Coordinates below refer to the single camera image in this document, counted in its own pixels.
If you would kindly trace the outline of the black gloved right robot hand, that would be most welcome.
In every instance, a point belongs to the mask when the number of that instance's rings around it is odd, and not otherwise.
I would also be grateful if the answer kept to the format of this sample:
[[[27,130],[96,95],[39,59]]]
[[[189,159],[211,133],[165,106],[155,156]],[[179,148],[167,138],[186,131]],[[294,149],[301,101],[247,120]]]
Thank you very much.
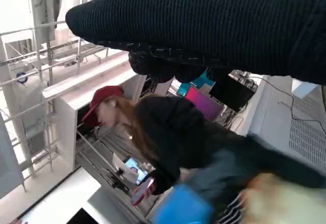
[[[159,83],[240,70],[325,84],[325,0],[92,0],[65,21]]]

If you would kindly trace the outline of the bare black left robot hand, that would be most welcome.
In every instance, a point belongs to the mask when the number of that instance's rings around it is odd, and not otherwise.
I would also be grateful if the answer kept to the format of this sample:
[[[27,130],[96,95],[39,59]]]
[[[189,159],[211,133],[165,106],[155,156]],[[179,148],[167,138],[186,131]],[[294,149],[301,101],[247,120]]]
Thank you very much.
[[[244,189],[269,173],[308,188],[325,188],[325,175],[252,137],[230,142],[213,153],[212,162],[174,187],[154,216],[154,223],[241,223]]]

